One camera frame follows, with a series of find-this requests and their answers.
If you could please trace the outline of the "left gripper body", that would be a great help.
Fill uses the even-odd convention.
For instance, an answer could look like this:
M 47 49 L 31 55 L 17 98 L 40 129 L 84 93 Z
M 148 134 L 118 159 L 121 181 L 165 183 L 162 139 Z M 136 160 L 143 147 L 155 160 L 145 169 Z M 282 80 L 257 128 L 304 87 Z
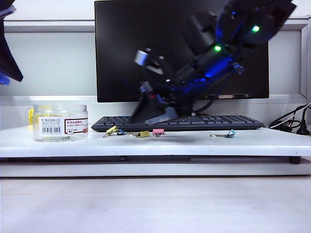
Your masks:
M 0 0 L 0 19 L 13 14 L 16 11 L 13 3 L 15 0 Z

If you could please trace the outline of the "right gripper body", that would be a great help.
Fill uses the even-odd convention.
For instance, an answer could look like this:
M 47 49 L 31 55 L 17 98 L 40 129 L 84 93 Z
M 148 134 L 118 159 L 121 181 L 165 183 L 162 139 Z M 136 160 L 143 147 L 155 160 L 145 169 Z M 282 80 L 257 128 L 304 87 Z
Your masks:
M 183 68 L 177 73 L 171 69 L 156 72 L 149 68 L 142 71 L 145 81 L 140 86 L 142 93 L 159 94 L 162 100 L 173 107 L 177 114 L 197 113 L 194 104 L 202 95 L 202 73 L 194 68 Z

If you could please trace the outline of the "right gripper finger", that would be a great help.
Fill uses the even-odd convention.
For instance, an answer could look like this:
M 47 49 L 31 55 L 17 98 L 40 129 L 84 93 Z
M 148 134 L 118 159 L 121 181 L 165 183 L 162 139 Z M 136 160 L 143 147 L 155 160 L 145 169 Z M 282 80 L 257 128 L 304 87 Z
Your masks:
M 145 122 L 154 117 L 166 113 L 168 104 L 165 103 L 159 94 L 142 93 L 138 106 L 130 117 L 130 123 Z
M 167 107 L 165 109 L 164 114 L 146 120 L 145 124 L 157 124 L 160 122 L 164 122 L 164 121 L 168 121 L 168 120 L 172 120 L 176 118 L 179 118 L 179 115 L 177 114 L 176 110 L 173 107 Z

